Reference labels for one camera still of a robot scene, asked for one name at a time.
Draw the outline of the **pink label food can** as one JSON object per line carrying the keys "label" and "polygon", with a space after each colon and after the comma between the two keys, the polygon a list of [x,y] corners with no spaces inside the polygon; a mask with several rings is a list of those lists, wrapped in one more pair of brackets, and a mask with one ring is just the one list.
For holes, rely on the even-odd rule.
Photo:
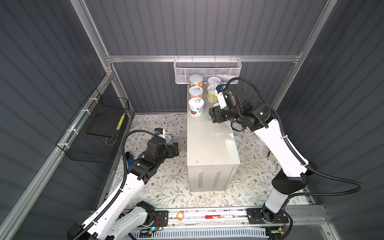
{"label": "pink label food can", "polygon": [[211,85],[220,85],[222,83],[222,80],[218,77],[210,77],[208,78],[207,80],[207,84],[208,86],[211,86]]}

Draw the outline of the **orange yellow label can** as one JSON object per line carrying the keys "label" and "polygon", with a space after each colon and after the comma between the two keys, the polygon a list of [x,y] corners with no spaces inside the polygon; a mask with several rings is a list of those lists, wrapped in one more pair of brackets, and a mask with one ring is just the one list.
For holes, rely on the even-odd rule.
{"label": "orange yellow label can", "polygon": [[203,87],[204,78],[201,75],[193,74],[189,77],[190,87]]}

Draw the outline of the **peach label food can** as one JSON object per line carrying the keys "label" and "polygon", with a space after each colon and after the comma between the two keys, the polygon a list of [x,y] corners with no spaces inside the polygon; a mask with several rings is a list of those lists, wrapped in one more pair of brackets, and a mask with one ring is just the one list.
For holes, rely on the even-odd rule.
{"label": "peach label food can", "polygon": [[201,87],[190,87],[189,88],[189,95],[190,99],[192,98],[202,98],[203,97],[204,90]]}

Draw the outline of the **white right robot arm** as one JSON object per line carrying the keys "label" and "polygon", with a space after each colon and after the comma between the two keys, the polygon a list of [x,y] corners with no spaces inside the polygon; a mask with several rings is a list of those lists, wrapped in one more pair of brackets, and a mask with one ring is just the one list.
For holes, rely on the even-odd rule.
{"label": "white right robot arm", "polygon": [[285,133],[282,119],[266,101],[261,91],[253,84],[250,86],[256,91],[261,103],[252,106],[246,100],[240,89],[231,89],[234,81],[250,81],[235,77],[226,84],[215,88],[219,104],[209,110],[213,123],[230,122],[239,124],[242,130],[249,129],[254,132],[270,149],[281,165],[281,170],[272,179],[272,190],[260,211],[260,217],[266,223],[273,223],[279,216],[285,214],[285,206],[290,199],[302,196],[301,192],[309,182],[312,174],[322,178],[355,185],[355,188],[335,193],[310,193],[310,196],[336,197],[345,196],[361,191],[364,185],[360,182],[339,178],[317,171],[314,162],[309,162],[294,147]]}

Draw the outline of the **green label food can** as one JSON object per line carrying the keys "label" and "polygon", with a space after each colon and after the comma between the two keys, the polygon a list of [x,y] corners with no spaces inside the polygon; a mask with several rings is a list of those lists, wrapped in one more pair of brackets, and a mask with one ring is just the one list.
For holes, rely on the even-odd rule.
{"label": "green label food can", "polygon": [[217,103],[218,102],[218,97],[216,95],[216,87],[217,85],[209,85],[207,87],[207,98],[210,103]]}

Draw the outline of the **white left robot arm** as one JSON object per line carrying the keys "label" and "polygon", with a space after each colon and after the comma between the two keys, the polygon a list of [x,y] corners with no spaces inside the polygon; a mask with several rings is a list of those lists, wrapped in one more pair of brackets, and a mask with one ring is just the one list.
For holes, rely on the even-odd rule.
{"label": "white left robot arm", "polygon": [[156,128],[143,131],[152,138],[146,151],[128,164],[123,155],[124,177],[120,186],[81,225],[73,224],[67,232],[69,240],[122,240],[139,226],[150,227],[155,222],[155,207],[141,201],[126,215],[121,213],[153,177],[166,159],[179,156],[178,142],[167,143],[166,131]]}

